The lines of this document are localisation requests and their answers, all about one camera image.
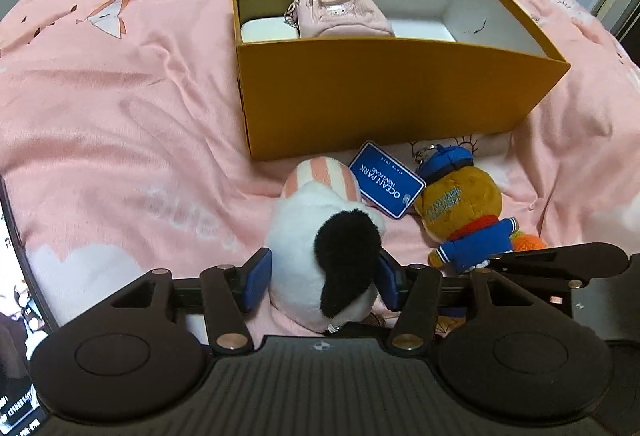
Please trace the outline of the orange cardboard storage box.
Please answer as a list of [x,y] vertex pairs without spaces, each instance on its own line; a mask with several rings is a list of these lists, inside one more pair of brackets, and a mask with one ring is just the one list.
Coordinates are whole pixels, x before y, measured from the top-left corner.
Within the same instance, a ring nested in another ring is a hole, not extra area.
[[233,11],[250,155],[261,161],[513,130],[570,67],[514,0],[373,0],[390,37],[248,40]]

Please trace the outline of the orange crochet ball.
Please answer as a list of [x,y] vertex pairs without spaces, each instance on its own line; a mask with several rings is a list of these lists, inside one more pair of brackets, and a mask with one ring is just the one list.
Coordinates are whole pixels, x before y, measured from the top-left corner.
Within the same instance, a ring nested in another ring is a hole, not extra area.
[[534,234],[524,234],[521,231],[511,237],[511,242],[515,252],[529,252],[548,248],[547,243],[540,237]]

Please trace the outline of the brown sailor plush toy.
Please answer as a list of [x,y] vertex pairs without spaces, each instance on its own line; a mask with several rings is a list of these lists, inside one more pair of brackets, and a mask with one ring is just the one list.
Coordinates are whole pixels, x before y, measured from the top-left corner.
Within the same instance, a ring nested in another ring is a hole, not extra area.
[[414,208],[437,242],[428,256],[430,266],[464,274],[514,250],[518,221],[503,216],[502,193],[491,176],[475,166],[470,150],[438,144],[420,163],[418,175],[425,187]]

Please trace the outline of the white rectangular box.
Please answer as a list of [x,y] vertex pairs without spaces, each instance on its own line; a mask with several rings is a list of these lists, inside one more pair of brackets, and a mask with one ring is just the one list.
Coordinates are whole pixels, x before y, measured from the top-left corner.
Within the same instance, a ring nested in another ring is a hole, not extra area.
[[253,19],[242,24],[241,40],[243,43],[282,42],[297,40],[298,31],[284,17],[268,17]]

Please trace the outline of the pink cloud print duvet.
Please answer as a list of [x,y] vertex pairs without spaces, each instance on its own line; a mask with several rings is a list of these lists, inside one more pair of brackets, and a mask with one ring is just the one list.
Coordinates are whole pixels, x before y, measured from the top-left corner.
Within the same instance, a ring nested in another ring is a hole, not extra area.
[[[570,70],[475,138],[506,212],[552,245],[639,248],[639,70],[574,0],[516,0]],[[154,267],[194,277],[264,240],[292,161],[255,163],[231,0],[20,0],[1,22],[1,173],[66,323]]]

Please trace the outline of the pink small pouch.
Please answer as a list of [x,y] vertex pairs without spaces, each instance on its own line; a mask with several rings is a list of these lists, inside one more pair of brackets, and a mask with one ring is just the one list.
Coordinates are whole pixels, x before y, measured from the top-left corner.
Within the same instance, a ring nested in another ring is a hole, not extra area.
[[373,0],[293,0],[284,18],[300,38],[395,36]]

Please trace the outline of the white black plush toy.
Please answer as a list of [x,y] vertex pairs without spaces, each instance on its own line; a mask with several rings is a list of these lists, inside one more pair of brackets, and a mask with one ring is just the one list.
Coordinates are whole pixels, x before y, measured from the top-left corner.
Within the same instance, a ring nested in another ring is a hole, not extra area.
[[378,296],[373,271],[385,231],[385,219],[363,203],[348,166],[328,156],[300,162],[266,235],[271,303],[314,333],[363,321]]

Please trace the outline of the blue ocean park tag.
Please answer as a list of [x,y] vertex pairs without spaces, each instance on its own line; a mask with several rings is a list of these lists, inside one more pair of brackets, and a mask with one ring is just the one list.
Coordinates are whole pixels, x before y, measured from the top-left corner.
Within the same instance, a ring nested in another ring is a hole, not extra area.
[[361,194],[393,219],[401,219],[425,188],[420,176],[371,141],[362,145],[349,168]]

